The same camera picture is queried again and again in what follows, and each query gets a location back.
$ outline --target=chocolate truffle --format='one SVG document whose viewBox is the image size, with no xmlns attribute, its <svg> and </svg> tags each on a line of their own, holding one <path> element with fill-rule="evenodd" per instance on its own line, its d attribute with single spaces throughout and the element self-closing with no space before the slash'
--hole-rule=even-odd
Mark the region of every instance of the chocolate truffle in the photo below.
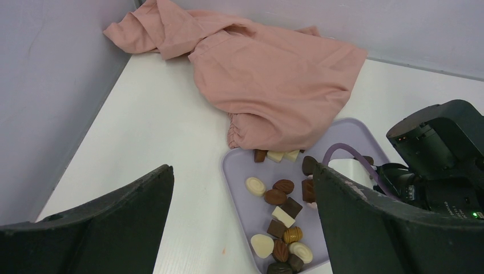
<svg viewBox="0 0 484 274">
<path fill-rule="evenodd" d="M 256 177 L 250 177 L 245 180 L 245 187 L 247 190 L 257 197 L 262 197 L 265 194 L 264 183 Z"/>
<path fill-rule="evenodd" d="M 256 255 L 261 259 L 269 257 L 274 250 L 274 240 L 272 240 L 271 237 L 262 234 L 252 236 L 251 245 Z"/>
<path fill-rule="evenodd" d="M 281 205 L 281 209 L 284 210 L 289 216 L 293 219 L 299 214 L 303 206 L 301 206 L 298 202 L 294 201 L 291 197 L 288 197 L 286 202 Z"/>
<path fill-rule="evenodd" d="M 267 234 L 282 239 L 286 229 L 287 227 L 281 221 L 272 220 L 269 224 L 269 228 L 267 228 Z"/>
<path fill-rule="evenodd" d="M 292 268 L 285 263 L 273 263 L 267 268 L 267 274 L 292 274 Z"/>
<path fill-rule="evenodd" d="M 305 264 L 309 264 L 313 260 L 311 249 L 298 241 L 289 245 L 289 253 L 297 255 Z"/>
</svg>

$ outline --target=oval chocolate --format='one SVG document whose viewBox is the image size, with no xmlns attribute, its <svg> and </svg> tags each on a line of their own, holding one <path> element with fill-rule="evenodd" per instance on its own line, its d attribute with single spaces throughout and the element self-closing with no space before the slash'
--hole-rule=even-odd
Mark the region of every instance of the oval chocolate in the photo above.
<svg viewBox="0 0 484 274">
<path fill-rule="evenodd" d="M 286 193 L 280 190 L 269 190 L 264 195 L 264 200 L 268 204 L 273 204 L 274 206 L 279 206 L 280 204 L 284 204 L 287 200 Z"/>
<path fill-rule="evenodd" d="M 283 179 L 277 181 L 272 188 L 290 194 L 294 190 L 294 183 L 291 180 Z"/>
</svg>

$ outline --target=pink cloth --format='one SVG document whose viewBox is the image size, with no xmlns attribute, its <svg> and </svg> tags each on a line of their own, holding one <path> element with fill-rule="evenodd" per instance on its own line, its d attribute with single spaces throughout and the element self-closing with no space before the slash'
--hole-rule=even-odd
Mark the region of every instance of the pink cloth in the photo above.
<svg viewBox="0 0 484 274">
<path fill-rule="evenodd" d="M 300 31 L 147 0 L 104 34 L 128 53 L 188 52 L 195 84 L 229 113 L 230 148 L 291 151 L 315 144 L 350 97 L 366 51 Z"/>
</svg>

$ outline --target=purple tube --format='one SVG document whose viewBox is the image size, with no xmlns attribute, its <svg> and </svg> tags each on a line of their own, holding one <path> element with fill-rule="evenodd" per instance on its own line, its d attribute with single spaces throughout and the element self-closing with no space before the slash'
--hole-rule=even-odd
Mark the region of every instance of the purple tube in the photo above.
<svg viewBox="0 0 484 274">
<path fill-rule="evenodd" d="M 363 167 L 365 167 L 365 169 L 368 171 L 368 173 L 370 173 L 370 175 L 373 177 L 375 182 L 377 182 L 377 184 L 381 188 L 381 190 L 383 190 L 383 192 L 388 197 L 390 197 L 394 200 L 400 201 L 400 199 L 398 197 L 393 195 L 388 190 L 388 187 L 386 187 L 386 185 L 384 185 L 383 183 L 380 182 L 380 177 L 379 177 L 378 173 L 376 173 L 376 171 L 373 169 L 373 167 L 370 165 L 370 163 L 368 163 L 368 161 L 366 161 L 365 158 L 363 158 L 363 156 L 360 153 L 358 153 L 358 151 L 356 151 L 354 148 L 352 148 L 351 146 L 349 146 L 347 144 L 336 143 L 336 144 L 330 146 L 329 149 L 327 150 L 326 154 L 324 155 L 324 158 L 322 159 L 322 163 L 325 166 L 327 166 L 329 164 L 329 161 L 331 160 L 331 156 L 333 155 L 333 153 L 335 151 L 339 150 L 339 149 L 342 149 L 342 150 L 345 150 L 345 151 L 351 153 L 363 165 Z"/>
</svg>

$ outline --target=chocolate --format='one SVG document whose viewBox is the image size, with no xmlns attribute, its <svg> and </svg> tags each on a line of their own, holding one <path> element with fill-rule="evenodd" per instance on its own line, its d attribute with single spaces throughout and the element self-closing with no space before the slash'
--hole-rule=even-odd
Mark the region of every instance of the chocolate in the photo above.
<svg viewBox="0 0 484 274">
<path fill-rule="evenodd" d="M 303 231 L 299 227 L 288 228 L 283 234 L 285 243 L 290 244 L 303 238 Z"/>
<path fill-rule="evenodd" d="M 267 152 L 267 158 L 269 158 L 270 160 L 273 160 L 276 163 L 281 162 L 283 157 L 284 157 L 284 152 L 278 152 L 278 151 L 272 151 L 272 150 L 269 150 Z"/>
<path fill-rule="evenodd" d="M 254 162 L 262 163 L 267 155 L 267 150 L 254 150 Z"/>
<path fill-rule="evenodd" d="M 299 150 L 288 151 L 284 153 L 284 158 L 295 163 L 298 155 L 299 155 Z"/>
<path fill-rule="evenodd" d="M 279 180 L 274 184 L 274 186 L 272 186 L 272 189 L 290 194 L 294 190 L 294 183 L 290 180 Z"/>
<path fill-rule="evenodd" d="M 291 227 L 296 222 L 295 219 L 289 216 L 280 207 L 276 207 L 274 211 L 272 211 L 272 217 L 278 221 L 281 221 L 287 228 Z"/>
<path fill-rule="evenodd" d="M 313 180 L 308 179 L 308 180 L 302 181 L 302 199 L 307 203 L 316 202 L 316 195 L 314 194 Z"/>
<path fill-rule="evenodd" d="M 295 242 L 290 244 L 289 253 L 298 256 L 305 264 L 309 264 L 313 261 L 313 252 L 303 243 Z"/>
<path fill-rule="evenodd" d="M 281 209 L 284 210 L 289 216 L 293 219 L 299 214 L 303 206 L 301 206 L 298 202 L 294 201 L 291 197 L 288 197 L 286 202 L 281 205 Z"/>
<path fill-rule="evenodd" d="M 269 257 L 274 250 L 274 240 L 272 240 L 271 237 L 262 234 L 252 236 L 251 245 L 256 255 L 261 259 Z"/>
<path fill-rule="evenodd" d="M 279 240 L 274 240 L 274 250 L 272 251 L 272 257 L 274 260 L 285 263 L 289 257 L 289 249 L 287 245 Z"/>
<path fill-rule="evenodd" d="M 272 263 L 267 268 L 267 274 L 292 274 L 292 268 L 286 263 Z"/>
<path fill-rule="evenodd" d="M 295 254 L 289 255 L 287 263 L 291 266 L 292 271 L 294 271 L 295 273 L 300 272 L 301 268 L 303 268 L 304 265 L 303 260 L 301 260 L 301 258 L 296 256 Z"/>
<path fill-rule="evenodd" d="M 264 195 L 264 200 L 268 204 L 273 204 L 274 206 L 278 206 L 280 204 L 284 204 L 287 200 L 286 193 L 280 190 L 269 190 Z"/>
<path fill-rule="evenodd" d="M 269 224 L 269 228 L 267 228 L 267 234 L 282 239 L 286 229 L 287 227 L 281 221 L 272 220 Z"/>
<path fill-rule="evenodd" d="M 304 159 L 302 160 L 302 172 L 304 175 L 308 176 L 313 174 L 314 168 L 316 167 L 318 161 L 311 157 L 311 156 L 305 156 Z"/>
<path fill-rule="evenodd" d="M 372 157 L 370 157 L 370 156 L 363 156 L 363 158 L 365 158 L 365 160 L 366 160 L 366 161 L 367 161 L 369 164 L 371 164 L 372 166 L 375 164 L 375 160 L 373 160 L 373 158 L 372 158 Z"/>
<path fill-rule="evenodd" d="M 254 196 L 262 197 L 265 194 L 264 183 L 256 177 L 250 177 L 245 180 L 245 187 Z"/>
</svg>

